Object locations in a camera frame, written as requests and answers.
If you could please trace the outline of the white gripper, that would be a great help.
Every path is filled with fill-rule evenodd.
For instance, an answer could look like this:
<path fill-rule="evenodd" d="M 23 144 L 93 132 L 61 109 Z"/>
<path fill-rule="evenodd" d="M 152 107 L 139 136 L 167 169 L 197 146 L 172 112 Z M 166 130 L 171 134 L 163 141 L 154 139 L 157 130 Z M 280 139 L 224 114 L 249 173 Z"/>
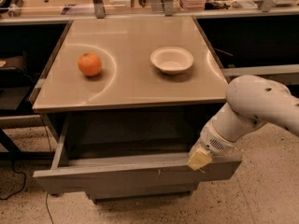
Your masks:
<path fill-rule="evenodd" d="M 209 121 L 200 132 L 200 136 L 189 152 L 187 165 L 197 171 L 212 162 L 212 156 L 222 156 L 235 146 L 221 137 L 212 122 Z"/>

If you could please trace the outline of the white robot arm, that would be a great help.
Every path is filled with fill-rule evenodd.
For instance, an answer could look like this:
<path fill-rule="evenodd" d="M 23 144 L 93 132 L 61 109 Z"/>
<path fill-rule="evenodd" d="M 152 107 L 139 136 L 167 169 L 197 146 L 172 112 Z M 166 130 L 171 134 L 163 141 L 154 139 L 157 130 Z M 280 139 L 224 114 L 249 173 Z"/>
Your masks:
<path fill-rule="evenodd" d="M 274 80 L 244 75 L 233 79 L 226 103 L 200 132 L 187 165 L 199 170 L 233 149 L 236 141 L 272 123 L 299 136 L 299 98 Z"/>

